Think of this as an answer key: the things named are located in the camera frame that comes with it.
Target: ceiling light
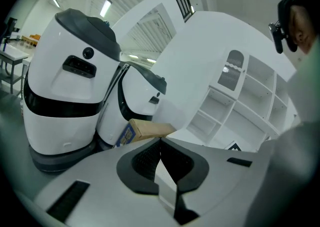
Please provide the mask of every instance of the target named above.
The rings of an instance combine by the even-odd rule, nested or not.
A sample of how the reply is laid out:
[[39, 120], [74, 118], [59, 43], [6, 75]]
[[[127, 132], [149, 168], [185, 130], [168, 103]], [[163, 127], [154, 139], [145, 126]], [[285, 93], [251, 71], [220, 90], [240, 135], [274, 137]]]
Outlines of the ceiling light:
[[58, 8], [60, 8], [60, 5], [58, 4], [57, 0], [53, 0], [53, 2], [56, 4]]
[[152, 59], [149, 59], [149, 58], [147, 58], [147, 60], [148, 60], [148, 62], [150, 62], [150, 63], [155, 63], [155, 62], [156, 62], [156, 60], [152, 60]]
[[106, 15], [108, 9], [110, 8], [111, 4], [112, 4], [112, 2], [110, 0], [106, 0], [104, 2], [103, 7], [102, 7], [101, 12], [100, 12], [100, 16], [105, 17], [105, 15]]

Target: white floor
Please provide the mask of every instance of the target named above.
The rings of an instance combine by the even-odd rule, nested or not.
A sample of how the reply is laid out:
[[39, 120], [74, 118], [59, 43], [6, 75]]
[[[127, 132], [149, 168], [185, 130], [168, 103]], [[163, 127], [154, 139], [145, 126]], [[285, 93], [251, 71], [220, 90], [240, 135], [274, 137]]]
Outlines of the white floor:
[[[34, 56], [34, 53], [35, 53], [35, 50], [36, 50], [35, 46], [29, 45], [26, 42], [21, 42], [21, 41], [10, 41], [9, 44], [11, 46], [13, 46], [13, 47], [15, 47], [15, 48], [27, 53], [27, 54], [29, 54], [28, 57], [33, 57]], [[22, 63], [14, 66], [14, 74], [18, 75], [18, 76], [21, 76], [22, 67], [23, 67]], [[10, 64], [7, 65], [7, 70], [9, 72], [11, 72], [11, 65]], [[10, 85], [8, 83], [4, 82], [4, 81], [1, 82], [0, 89], [2, 89], [1, 88], [2, 86], [6, 86], [8, 88], [10, 87]], [[21, 81], [20, 80], [13, 85], [13, 89], [18, 90], [18, 91], [20, 90], [20, 87], [21, 87]]]

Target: white shelf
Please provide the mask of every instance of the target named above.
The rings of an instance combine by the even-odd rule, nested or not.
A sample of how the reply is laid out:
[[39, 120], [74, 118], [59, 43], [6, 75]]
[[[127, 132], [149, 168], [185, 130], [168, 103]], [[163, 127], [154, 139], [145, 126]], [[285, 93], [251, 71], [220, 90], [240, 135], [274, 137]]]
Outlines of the white shelf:
[[235, 102], [233, 110], [250, 120], [265, 133], [268, 133], [272, 139], [275, 139], [279, 136], [278, 131], [269, 122], [267, 122], [266, 119], [263, 119], [256, 112], [240, 101]]
[[221, 124], [207, 114], [198, 110], [187, 129], [204, 143], [208, 143], [215, 136]]
[[245, 76], [238, 100], [267, 119], [272, 103], [272, 92], [250, 75]]
[[281, 133], [283, 130], [286, 114], [287, 106], [277, 95], [275, 95], [269, 121], [276, 128], [278, 133]]
[[219, 124], [223, 123], [233, 107], [234, 100], [223, 93], [210, 88], [200, 110]]
[[279, 97], [281, 101], [283, 101], [285, 106], [288, 105], [289, 96], [286, 91], [286, 82], [278, 74], [276, 75], [275, 94]]
[[209, 146], [215, 147], [215, 144], [220, 144], [225, 148], [236, 141], [241, 150], [253, 152], [255, 147], [260, 145], [264, 136], [264, 131], [233, 110]]
[[275, 72], [262, 61], [250, 55], [247, 72], [248, 75], [265, 85], [271, 91], [274, 90]]

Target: white wall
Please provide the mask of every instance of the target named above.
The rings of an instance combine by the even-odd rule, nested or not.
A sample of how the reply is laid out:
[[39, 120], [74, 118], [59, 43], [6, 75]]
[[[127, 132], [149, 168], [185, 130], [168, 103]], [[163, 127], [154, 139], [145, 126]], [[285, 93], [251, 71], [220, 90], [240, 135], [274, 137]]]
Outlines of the white wall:
[[21, 29], [36, 2], [37, 0], [17, 0], [7, 15], [5, 22], [7, 22], [10, 17], [16, 18], [17, 21], [14, 27]]
[[285, 81], [295, 72], [288, 58], [278, 54], [270, 39], [252, 26], [225, 13], [197, 11], [151, 68], [167, 82], [155, 122], [171, 123], [177, 130], [190, 122], [225, 47], [246, 50]]
[[61, 9], [49, 4], [48, 0], [38, 0], [27, 16], [20, 33], [26, 37], [42, 35], [49, 22]]

